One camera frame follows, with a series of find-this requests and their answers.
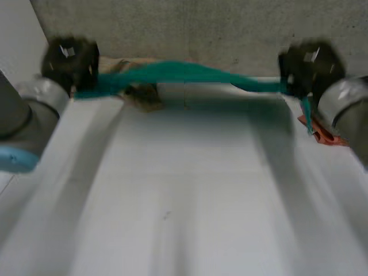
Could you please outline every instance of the red fabric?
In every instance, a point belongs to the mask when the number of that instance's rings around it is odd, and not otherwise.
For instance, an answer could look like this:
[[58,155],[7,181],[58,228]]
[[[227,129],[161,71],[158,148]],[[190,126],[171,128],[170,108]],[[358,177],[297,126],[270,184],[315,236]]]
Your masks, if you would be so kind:
[[[305,116],[299,116],[298,120],[303,124],[306,125]],[[328,131],[326,131],[316,120],[312,119],[312,126],[314,130],[314,137],[316,141],[320,144],[324,145],[342,145],[348,147],[348,143],[342,139],[340,136],[333,136]]]

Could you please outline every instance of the teal cloth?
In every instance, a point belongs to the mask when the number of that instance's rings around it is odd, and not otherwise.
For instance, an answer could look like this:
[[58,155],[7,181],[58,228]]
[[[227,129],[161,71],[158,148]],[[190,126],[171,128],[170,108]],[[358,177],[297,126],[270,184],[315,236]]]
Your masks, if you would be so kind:
[[[231,74],[187,62],[157,62],[134,68],[126,73],[99,74],[98,82],[92,90],[75,93],[76,99],[98,98],[116,95],[131,83],[231,83],[249,92],[280,92],[288,94],[284,83],[280,81],[260,82],[255,78]],[[302,101],[303,109],[310,110],[309,102]],[[306,114],[307,126],[312,130],[311,118]]]

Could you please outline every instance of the brown cloth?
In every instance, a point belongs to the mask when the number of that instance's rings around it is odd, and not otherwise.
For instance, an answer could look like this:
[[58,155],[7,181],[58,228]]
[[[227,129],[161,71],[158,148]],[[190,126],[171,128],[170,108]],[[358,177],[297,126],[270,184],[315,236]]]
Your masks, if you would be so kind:
[[[100,73],[124,73],[130,69],[156,62],[155,59],[110,59],[101,57],[98,71]],[[159,97],[156,83],[133,83],[127,89],[121,91],[119,96],[128,104],[143,112],[152,112],[163,109],[163,103]]]

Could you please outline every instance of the concrete wall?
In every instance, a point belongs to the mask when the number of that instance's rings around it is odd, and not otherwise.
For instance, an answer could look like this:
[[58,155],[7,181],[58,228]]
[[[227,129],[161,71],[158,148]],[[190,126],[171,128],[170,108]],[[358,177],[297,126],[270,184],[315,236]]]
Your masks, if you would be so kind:
[[350,72],[368,64],[368,2],[361,0],[31,0],[47,37],[97,40],[113,57],[191,60],[231,72],[277,75],[292,41],[327,36]]

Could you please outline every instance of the white surface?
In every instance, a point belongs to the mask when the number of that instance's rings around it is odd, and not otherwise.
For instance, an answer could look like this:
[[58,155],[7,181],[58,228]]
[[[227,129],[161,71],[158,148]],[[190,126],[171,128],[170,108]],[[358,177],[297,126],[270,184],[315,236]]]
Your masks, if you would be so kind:
[[29,0],[0,1],[0,69],[11,84],[40,71],[47,41]]
[[39,169],[0,196],[0,275],[367,275],[349,149],[316,144],[282,99],[243,103],[71,104]]

